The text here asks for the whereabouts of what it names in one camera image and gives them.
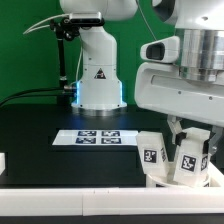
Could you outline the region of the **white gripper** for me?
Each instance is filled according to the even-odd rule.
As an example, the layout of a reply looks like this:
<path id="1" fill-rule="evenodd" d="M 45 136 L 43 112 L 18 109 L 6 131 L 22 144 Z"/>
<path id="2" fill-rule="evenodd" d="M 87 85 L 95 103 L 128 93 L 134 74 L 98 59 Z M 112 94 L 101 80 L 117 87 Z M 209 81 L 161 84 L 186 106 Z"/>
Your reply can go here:
<path id="1" fill-rule="evenodd" d="M 172 143 L 177 146 L 187 137 L 181 118 L 214 125 L 208 154 L 218 151 L 224 138 L 224 74 L 212 84 L 194 82 L 180 78 L 175 65 L 145 62 L 137 71 L 135 101 L 140 108 L 169 115 Z"/>

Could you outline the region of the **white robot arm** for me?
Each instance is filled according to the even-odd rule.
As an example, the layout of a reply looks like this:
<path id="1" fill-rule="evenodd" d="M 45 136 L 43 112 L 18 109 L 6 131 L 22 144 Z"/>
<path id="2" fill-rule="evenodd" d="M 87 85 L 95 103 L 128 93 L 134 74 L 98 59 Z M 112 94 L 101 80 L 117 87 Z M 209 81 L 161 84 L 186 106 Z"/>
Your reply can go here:
<path id="1" fill-rule="evenodd" d="M 125 104 L 116 75 L 117 43 L 103 28 L 105 20 L 133 17 L 137 0 L 60 0 L 67 23 L 80 27 L 83 76 L 73 106 L 111 111 Z M 152 0 L 159 19 L 175 26 L 171 37 L 147 43 L 140 55 L 135 101 L 164 113 L 175 143 L 180 118 L 213 126 L 208 152 L 224 137 L 224 0 Z"/>

